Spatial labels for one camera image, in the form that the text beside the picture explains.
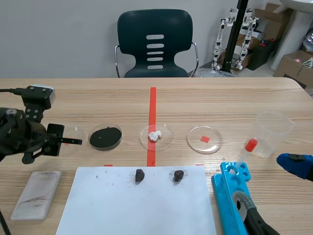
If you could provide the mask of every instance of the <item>chair backrest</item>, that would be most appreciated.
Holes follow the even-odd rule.
[[[192,43],[192,19],[186,11],[128,11],[119,17],[117,31],[121,52],[136,59],[135,67],[125,77],[188,76],[174,63],[174,56],[189,50]],[[150,66],[163,68],[150,69]]]

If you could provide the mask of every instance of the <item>black rock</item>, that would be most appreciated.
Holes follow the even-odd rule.
[[[143,178],[145,178],[145,173],[143,172],[142,169],[137,169],[136,170],[136,176],[135,176],[136,182],[143,181]]]
[[[184,172],[182,170],[177,170],[174,172],[174,181],[178,182],[184,177]]]

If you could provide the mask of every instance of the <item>small red square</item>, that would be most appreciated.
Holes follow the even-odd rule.
[[[206,143],[208,143],[208,142],[209,142],[209,140],[210,140],[210,138],[209,138],[209,137],[207,137],[207,136],[202,136],[202,137],[201,137],[201,141],[202,141],[202,142],[206,142]]]

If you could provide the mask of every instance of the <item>chair metal leg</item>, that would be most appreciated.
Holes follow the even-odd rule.
[[[197,44],[196,43],[192,43],[195,46],[195,50],[196,50],[196,58],[197,58],[197,64],[196,64],[196,68],[194,70],[194,72],[192,73],[191,77],[193,77],[198,69],[198,65],[199,65],[199,55],[198,55],[198,48],[197,48]]]
[[[118,66],[117,66],[117,49],[118,48],[119,48],[119,46],[115,47],[115,69],[116,69],[117,77],[120,77],[119,72],[118,72]]]

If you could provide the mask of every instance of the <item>gray wall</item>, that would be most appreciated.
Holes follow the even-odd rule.
[[[251,8],[262,4],[249,1]],[[236,5],[235,0],[1,0],[0,78],[116,77],[118,17],[151,8],[189,12],[203,65],[211,60],[220,18]],[[224,43],[229,32],[227,28]],[[196,64],[193,48],[175,61],[191,71]],[[119,64],[124,75],[134,58],[120,54]]]

